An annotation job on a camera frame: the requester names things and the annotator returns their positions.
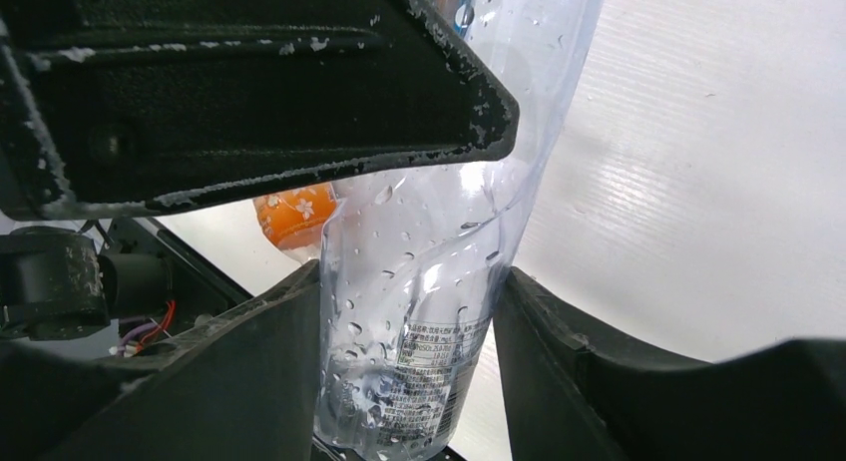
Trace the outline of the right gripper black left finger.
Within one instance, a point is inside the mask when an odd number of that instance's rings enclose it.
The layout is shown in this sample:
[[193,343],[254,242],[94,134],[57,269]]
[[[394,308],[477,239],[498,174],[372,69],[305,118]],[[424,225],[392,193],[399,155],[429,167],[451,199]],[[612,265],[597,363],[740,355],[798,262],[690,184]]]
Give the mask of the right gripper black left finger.
[[131,358],[1,346],[5,460],[306,460],[319,266]]

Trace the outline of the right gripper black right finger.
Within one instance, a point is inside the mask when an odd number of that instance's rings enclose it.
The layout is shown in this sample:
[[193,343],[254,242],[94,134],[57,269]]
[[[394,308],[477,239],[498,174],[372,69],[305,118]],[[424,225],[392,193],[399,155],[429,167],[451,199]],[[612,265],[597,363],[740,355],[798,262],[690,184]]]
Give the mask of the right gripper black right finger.
[[637,339],[513,268],[494,329],[516,460],[841,460],[845,344],[711,363]]

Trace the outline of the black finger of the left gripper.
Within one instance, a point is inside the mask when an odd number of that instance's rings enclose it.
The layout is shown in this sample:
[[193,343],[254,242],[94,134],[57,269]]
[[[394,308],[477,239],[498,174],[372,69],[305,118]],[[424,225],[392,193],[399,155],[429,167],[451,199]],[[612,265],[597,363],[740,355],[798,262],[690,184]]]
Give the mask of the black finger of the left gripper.
[[1,209],[185,213],[496,161],[519,105],[428,0],[1,0]]

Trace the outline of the orange juice bottle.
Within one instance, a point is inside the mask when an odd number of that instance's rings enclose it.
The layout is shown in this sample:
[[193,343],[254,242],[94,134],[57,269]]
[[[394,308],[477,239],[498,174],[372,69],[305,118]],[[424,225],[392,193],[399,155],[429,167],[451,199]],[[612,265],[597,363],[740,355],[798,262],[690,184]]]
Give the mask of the orange juice bottle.
[[299,263],[320,258],[322,227],[337,208],[331,183],[260,196],[252,204],[261,232],[275,248]]

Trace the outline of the blue tinted water bottle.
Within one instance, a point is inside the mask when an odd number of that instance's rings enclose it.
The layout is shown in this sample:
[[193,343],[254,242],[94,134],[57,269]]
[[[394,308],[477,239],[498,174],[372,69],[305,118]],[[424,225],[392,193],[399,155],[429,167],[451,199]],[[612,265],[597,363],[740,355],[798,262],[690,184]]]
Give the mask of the blue tinted water bottle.
[[314,432],[365,460],[428,460],[455,432],[494,305],[603,0],[428,0],[520,106],[496,162],[337,185],[323,229]]

